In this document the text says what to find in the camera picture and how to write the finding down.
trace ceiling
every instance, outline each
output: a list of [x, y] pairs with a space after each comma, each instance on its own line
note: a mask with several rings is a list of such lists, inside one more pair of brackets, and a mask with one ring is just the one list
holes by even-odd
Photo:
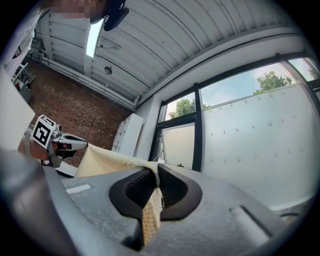
[[[130, 13], [116, 29], [102, 30], [94, 58], [86, 56], [87, 19], [49, 13], [39, 21], [36, 38], [53, 61], [134, 103], [217, 42], [264, 27], [291, 26], [268, 0], [127, 0], [126, 7]], [[106, 66], [112, 75], [105, 73]]]

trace fluorescent light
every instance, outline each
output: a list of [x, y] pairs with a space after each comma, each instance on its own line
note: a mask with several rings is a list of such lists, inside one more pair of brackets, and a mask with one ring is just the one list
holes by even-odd
[[86, 55], [90, 56], [91, 58], [95, 56], [97, 41], [103, 22], [104, 20], [102, 19], [98, 23], [91, 25], [90, 27], [88, 42], [86, 44]]

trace cloth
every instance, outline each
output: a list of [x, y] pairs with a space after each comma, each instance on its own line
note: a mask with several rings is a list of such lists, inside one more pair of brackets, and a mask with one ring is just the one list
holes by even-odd
[[89, 144], [74, 177], [82, 178], [110, 174], [133, 167], [149, 168], [155, 175], [157, 185], [142, 210], [143, 241], [144, 245], [146, 245], [160, 228], [162, 193], [159, 189], [160, 179], [157, 162], [148, 162]]

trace white cabinet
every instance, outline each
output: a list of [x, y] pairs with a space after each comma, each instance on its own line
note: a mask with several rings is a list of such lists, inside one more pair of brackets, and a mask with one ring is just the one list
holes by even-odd
[[112, 151], [133, 157], [144, 119], [136, 114], [124, 120], [116, 133]]

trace black window mullion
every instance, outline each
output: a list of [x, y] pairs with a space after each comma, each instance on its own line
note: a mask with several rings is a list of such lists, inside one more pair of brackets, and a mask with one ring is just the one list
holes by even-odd
[[195, 121], [194, 121], [194, 150], [193, 150], [193, 162], [192, 170], [201, 172], [203, 163], [203, 148], [205, 142], [204, 132], [204, 116], [203, 116], [203, 104], [201, 89], [198, 83], [194, 84], [195, 94]]
[[149, 161], [158, 161], [159, 154], [160, 154], [160, 148], [161, 148], [161, 129], [156, 128], [154, 132], [154, 137], [151, 145], [151, 152], [149, 155]]
[[164, 128], [170, 128], [174, 126], [181, 126], [181, 125], [193, 123], [195, 119], [196, 119], [196, 112], [185, 114], [185, 115], [170, 119], [168, 121], [160, 122], [158, 123], [157, 127], [160, 129], [164, 129]]

